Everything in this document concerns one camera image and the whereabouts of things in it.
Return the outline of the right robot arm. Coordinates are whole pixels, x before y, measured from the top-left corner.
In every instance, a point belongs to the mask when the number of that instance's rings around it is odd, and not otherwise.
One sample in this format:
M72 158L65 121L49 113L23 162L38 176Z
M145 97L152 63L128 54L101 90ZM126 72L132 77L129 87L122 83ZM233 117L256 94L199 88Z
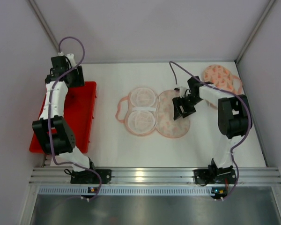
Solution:
M233 151L244 142L252 127L247 96L218 88L212 82L200 81L197 76L187 83L189 88L172 100L173 119L186 118L195 113L196 104L205 100L218 110L217 125L222 135L207 168L194 171L195 183L201 186L225 182L235 184L238 172Z

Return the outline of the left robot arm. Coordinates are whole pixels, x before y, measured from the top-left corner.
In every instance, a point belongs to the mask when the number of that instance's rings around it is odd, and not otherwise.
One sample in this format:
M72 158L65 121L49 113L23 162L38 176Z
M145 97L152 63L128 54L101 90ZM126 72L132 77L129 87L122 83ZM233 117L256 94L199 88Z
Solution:
M75 134L64 118L68 91L85 85L82 67L72 53L59 52L51 62L52 68L45 78L44 106L32 129L42 150L52 156L55 165L71 165L73 176L94 173L93 162L77 147Z

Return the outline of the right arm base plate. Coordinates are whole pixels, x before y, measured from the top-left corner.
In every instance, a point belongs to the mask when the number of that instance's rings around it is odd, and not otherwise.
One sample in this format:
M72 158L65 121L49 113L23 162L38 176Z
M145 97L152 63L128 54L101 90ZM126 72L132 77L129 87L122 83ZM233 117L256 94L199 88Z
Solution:
M197 169L193 171L196 184L235 184L237 176L233 167Z

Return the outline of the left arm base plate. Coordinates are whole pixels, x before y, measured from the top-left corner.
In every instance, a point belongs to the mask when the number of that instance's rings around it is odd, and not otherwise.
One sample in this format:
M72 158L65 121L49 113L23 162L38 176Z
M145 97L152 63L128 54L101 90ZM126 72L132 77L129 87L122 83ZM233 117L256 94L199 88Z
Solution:
M71 184L107 184L111 181L112 170L110 169L97 169L96 173L88 170L81 172L69 172L71 176Z

